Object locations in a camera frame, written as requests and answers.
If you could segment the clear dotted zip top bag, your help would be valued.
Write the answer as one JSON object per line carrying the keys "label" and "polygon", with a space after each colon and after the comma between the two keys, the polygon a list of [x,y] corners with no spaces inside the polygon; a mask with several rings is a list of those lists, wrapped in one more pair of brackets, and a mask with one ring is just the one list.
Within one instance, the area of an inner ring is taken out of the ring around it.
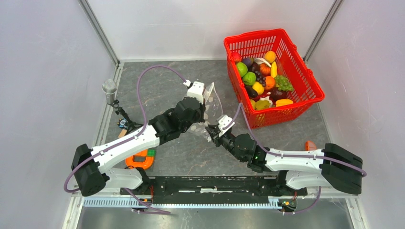
{"label": "clear dotted zip top bag", "polygon": [[210,142],[211,137],[205,128],[208,127],[208,125],[217,124],[217,119],[223,115],[223,107],[215,89],[214,82],[205,88],[203,96],[205,99],[205,112],[203,114],[204,122],[192,124],[188,132],[203,137]]}

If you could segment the yellow orange lemon fruit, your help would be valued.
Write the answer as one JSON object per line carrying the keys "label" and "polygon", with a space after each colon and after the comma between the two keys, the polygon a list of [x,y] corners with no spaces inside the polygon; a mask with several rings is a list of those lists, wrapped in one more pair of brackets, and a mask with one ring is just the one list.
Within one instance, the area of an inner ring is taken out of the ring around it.
{"label": "yellow orange lemon fruit", "polygon": [[276,60],[276,57],[277,55],[274,51],[268,51],[264,55],[264,59],[269,63],[273,63]]}

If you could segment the purple eggplant top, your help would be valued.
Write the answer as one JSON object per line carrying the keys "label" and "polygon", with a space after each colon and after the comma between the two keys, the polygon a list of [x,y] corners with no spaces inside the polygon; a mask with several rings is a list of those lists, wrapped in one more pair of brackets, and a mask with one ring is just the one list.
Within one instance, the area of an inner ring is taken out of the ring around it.
{"label": "purple eggplant top", "polygon": [[246,57],[246,58],[243,58],[241,60],[241,62],[244,63],[247,66],[247,68],[250,68],[252,66],[253,62],[254,62],[254,58]]}

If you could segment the dark eggplant lower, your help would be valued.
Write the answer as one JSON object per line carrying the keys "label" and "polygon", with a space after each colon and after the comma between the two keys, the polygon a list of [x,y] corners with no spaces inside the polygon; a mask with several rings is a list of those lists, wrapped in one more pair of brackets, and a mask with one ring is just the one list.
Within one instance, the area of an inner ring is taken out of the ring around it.
{"label": "dark eggplant lower", "polygon": [[258,92],[252,86],[245,85],[245,90],[249,98],[255,99],[258,97]]}

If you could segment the yellow lemon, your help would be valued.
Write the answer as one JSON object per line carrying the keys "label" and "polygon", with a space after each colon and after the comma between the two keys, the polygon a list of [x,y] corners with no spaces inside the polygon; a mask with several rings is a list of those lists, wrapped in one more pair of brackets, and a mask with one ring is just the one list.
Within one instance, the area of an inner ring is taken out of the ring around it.
{"label": "yellow lemon", "polygon": [[257,95],[262,95],[265,90],[264,86],[260,82],[255,82],[252,85],[252,88],[257,92]]}

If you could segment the green wrinkled cabbage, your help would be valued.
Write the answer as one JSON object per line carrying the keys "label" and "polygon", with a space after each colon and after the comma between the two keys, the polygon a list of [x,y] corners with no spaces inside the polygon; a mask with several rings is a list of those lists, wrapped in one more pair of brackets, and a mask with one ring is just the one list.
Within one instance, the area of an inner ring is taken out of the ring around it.
{"label": "green wrinkled cabbage", "polygon": [[242,81],[244,85],[253,86],[256,82],[256,74],[253,72],[247,72],[243,77]]}

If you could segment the yellow orange mango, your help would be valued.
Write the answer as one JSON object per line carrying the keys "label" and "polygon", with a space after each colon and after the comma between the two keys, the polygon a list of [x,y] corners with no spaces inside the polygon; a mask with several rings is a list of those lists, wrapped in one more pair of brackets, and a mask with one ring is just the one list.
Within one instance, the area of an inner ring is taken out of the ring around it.
{"label": "yellow orange mango", "polygon": [[279,99],[276,101],[275,106],[276,107],[281,107],[281,106],[285,106],[285,105],[291,105],[294,102],[290,99]]}

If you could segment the green apple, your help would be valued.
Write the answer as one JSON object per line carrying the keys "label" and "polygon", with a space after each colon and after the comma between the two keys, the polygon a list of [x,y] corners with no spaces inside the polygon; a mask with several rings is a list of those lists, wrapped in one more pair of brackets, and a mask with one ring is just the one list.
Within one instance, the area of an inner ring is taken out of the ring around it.
{"label": "green apple", "polygon": [[237,72],[239,73],[239,77],[243,77],[248,72],[248,67],[243,62],[236,63]]}

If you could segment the red apple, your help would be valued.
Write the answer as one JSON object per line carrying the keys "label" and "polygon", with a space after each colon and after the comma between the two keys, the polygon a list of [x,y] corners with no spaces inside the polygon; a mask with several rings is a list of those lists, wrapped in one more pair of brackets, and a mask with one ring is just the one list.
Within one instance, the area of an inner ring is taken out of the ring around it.
{"label": "red apple", "polygon": [[238,52],[231,52],[230,60],[235,62],[235,63],[238,63],[238,62],[242,61],[242,57]]}

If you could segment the orange tangerine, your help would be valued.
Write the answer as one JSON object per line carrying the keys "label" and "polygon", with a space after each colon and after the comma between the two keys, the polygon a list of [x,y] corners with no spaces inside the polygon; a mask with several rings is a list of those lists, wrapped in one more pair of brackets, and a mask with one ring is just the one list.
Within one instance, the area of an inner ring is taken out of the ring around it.
{"label": "orange tangerine", "polygon": [[271,76],[266,76],[265,77],[265,90],[269,91],[270,89],[274,88],[276,86],[276,81],[273,77]]}

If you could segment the orange pumpkin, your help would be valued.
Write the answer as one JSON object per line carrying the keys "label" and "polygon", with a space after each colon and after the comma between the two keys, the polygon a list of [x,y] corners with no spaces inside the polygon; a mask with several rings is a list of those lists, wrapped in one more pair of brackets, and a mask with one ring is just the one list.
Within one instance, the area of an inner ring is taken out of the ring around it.
{"label": "orange pumpkin", "polygon": [[265,63],[261,63],[259,65],[259,71],[263,76],[270,76],[271,75],[271,67]]}

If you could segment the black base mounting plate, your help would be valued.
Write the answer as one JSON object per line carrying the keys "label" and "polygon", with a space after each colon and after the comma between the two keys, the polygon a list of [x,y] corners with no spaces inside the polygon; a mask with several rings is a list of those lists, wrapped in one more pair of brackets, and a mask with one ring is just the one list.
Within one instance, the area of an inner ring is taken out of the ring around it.
{"label": "black base mounting plate", "polygon": [[150,195],[154,204],[264,204],[268,197],[305,196],[274,176],[150,177],[130,190],[138,198]]}

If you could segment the grey microphone on stand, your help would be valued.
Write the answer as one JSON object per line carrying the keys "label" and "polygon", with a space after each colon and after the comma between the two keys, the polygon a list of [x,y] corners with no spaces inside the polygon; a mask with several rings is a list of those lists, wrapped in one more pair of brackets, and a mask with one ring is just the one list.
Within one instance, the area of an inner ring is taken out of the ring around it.
{"label": "grey microphone on stand", "polygon": [[128,131],[141,127],[142,125],[131,120],[124,108],[119,105],[119,100],[116,98],[117,89],[118,86],[112,79],[108,79],[102,84],[102,90],[106,96],[107,105],[111,106],[117,115],[122,116],[117,122],[118,127]]}

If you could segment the yellow banana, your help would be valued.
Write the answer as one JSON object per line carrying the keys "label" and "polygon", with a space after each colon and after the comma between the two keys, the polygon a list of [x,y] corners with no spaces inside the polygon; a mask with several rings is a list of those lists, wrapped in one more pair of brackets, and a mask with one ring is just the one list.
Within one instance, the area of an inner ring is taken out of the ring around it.
{"label": "yellow banana", "polygon": [[277,63],[275,61],[271,64],[271,77],[277,77]]}

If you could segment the red plastic basket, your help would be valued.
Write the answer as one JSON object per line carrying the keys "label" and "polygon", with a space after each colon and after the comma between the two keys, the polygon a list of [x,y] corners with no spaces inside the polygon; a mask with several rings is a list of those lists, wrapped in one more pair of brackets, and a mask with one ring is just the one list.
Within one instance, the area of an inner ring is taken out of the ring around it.
{"label": "red plastic basket", "polygon": [[[251,31],[226,37],[224,47],[228,76],[251,128],[292,121],[324,99],[325,94],[312,70],[305,65],[284,29]],[[282,84],[254,96],[259,87],[244,84],[232,54],[238,53],[242,58],[262,58],[268,51],[276,55],[276,81]]]}

